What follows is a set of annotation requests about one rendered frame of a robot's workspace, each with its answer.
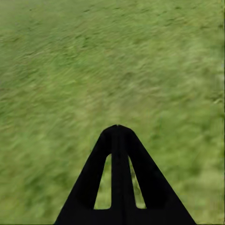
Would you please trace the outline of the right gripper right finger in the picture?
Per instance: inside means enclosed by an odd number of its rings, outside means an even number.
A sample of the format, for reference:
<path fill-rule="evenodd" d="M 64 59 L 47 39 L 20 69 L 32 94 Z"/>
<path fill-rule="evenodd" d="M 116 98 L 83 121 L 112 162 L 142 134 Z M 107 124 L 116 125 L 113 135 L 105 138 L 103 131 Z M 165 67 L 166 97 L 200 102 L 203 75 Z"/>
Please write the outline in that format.
<path fill-rule="evenodd" d="M 196 225 L 136 133 L 118 125 L 125 225 Z M 147 209 L 139 209 L 129 165 L 130 156 Z"/>

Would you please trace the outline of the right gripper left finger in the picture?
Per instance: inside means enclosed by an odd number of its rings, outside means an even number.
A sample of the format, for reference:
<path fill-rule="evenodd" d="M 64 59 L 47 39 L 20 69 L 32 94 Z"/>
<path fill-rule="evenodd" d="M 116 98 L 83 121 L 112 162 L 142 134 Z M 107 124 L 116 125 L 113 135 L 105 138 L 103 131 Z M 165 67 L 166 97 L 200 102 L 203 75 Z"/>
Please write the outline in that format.
<path fill-rule="evenodd" d="M 111 207 L 94 209 L 109 154 L 112 154 Z M 125 225 L 118 125 L 101 132 L 54 225 Z"/>

